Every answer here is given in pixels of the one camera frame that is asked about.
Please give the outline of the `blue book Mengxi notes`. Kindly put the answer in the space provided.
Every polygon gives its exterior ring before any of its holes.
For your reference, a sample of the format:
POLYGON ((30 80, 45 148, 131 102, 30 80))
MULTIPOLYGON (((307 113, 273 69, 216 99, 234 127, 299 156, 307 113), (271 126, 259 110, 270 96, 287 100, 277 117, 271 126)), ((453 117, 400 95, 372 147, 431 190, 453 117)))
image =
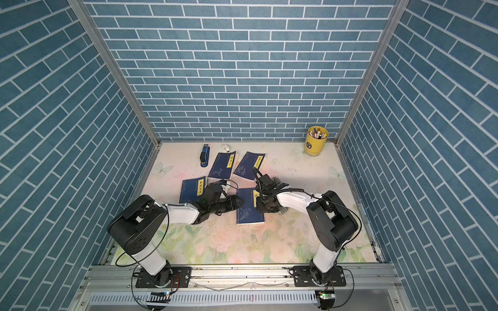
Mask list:
POLYGON ((206 186, 206 176, 193 178, 182 182, 179 203, 198 202, 206 186))

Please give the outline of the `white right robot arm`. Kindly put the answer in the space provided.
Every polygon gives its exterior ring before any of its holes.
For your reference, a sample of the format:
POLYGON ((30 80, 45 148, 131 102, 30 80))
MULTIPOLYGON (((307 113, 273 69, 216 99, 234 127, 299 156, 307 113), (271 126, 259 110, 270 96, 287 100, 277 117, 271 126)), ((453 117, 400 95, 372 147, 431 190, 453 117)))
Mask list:
POLYGON ((320 242, 310 262, 310 274, 319 286, 329 283, 342 249, 361 231, 358 215, 332 190, 311 194, 259 171, 255 171, 255 185, 258 212, 283 214, 294 209, 309 217, 320 242))

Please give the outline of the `blue book Yuewei notes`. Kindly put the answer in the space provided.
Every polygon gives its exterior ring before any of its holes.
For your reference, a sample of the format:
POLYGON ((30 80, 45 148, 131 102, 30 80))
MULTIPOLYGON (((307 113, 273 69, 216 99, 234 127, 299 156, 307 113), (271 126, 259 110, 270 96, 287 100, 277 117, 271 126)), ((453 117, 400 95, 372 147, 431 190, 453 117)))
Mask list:
POLYGON ((242 160, 236 167, 234 174, 240 178, 254 181, 255 175, 253 172, 253 168, 259 170, 264 162, 265 156, 266 154, 246 152, 246 154, 243 156, 242 160))

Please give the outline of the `blue book Zhuangzi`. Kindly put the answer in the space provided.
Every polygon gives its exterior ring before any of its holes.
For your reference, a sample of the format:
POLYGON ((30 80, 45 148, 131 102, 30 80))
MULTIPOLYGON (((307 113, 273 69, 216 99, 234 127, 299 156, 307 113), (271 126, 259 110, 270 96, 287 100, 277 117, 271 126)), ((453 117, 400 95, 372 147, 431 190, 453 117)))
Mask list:
POLYGON ((257 210, 258 191, 254 188, 237 189, 237 196, 243 201, 242 206, 237 210, 237 225, 262 224, 265 222, 264 214, 259 213, 257 210))

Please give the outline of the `grey striped cleaning cloth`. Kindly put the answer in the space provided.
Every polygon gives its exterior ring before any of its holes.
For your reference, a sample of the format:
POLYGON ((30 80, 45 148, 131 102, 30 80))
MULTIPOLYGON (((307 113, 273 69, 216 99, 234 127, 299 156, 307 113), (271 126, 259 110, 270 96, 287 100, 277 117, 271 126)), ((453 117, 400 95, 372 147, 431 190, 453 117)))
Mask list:
POLYGON ((279 207, 278 208, 278 214, 279 215, 284 215, 286 212, 288 212, 289 208, 288 207, 279 207))

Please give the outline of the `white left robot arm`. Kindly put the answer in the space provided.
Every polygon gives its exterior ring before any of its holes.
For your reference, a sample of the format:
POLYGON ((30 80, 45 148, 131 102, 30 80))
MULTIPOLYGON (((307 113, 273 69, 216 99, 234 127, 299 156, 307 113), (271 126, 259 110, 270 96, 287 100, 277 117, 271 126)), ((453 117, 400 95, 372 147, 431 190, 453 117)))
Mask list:
POLYGON ((149 195, 141 195, 119 213, 108 225, 110 236, 124 252, 145 271, 156 276, 165 271, 167 260, 158 251, 160 243, 153 238, 163 225, 197 225, 210 215, 220 216, 237 210, 243 199, 227 195, 222 185, 208 185, 194 202, 160 204, 149 195))

